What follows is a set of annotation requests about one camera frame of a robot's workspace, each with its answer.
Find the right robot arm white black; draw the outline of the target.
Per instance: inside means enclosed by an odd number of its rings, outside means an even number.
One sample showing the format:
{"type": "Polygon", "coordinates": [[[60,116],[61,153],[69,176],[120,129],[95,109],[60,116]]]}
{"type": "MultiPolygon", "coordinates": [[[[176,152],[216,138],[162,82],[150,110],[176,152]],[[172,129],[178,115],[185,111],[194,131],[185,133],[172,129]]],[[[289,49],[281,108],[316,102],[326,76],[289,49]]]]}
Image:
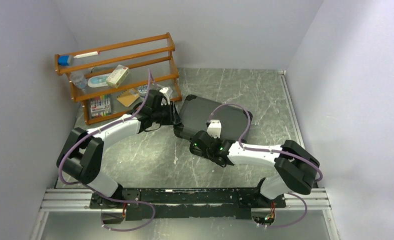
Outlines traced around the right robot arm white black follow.
{"type": "Polygon", "coordinates": [[[274,168],[276,174],[259,183],[254,194],[260,207],[267,207],[277,196],[288,192],[309,195],[321,180],[319,161],[293,140],[279,145],[252,145],[221,140],[199,131],[190,140],[190,152],[221,166],[253,165],[274,168]]]}

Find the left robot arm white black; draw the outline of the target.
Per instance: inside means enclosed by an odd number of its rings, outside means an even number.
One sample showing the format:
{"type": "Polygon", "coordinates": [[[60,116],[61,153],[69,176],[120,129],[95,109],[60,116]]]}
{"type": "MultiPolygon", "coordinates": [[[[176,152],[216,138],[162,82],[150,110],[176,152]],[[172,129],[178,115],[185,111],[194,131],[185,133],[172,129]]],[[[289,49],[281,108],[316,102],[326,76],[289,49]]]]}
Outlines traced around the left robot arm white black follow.
{"type": "Polygon", "coordinates": [[[103,195],[111,208],[123,202],[123,187],[101,170],[105,151],[118,141],[148,131],[153,124],[177,125],[181,122],[175,103],[170,100],[169,89],[150,89],[142,103],[117,120],[100,127],[84,130],[74,128],[57,159],[59,179],[66,173],[78,183],[103,195]]]}

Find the black poker set case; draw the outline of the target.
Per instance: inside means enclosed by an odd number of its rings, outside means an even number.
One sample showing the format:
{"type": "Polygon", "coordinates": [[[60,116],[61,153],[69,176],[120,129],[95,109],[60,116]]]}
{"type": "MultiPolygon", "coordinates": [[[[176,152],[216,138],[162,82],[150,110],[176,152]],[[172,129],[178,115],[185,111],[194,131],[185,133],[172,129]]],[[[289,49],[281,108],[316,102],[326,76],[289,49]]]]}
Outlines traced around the black poker set case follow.
{"type": "Polygon", "coordinates": [[[207,130],[209,120],[219,120],[222,125],[220,139],[237,141],[247,127],[247,115],[241,108],[226,105],[211,116],[220,105],[207,98],[187,95],[179,112],[182,123],[173,127],[175,136],[191,140],[197,132],[207,130]]]}

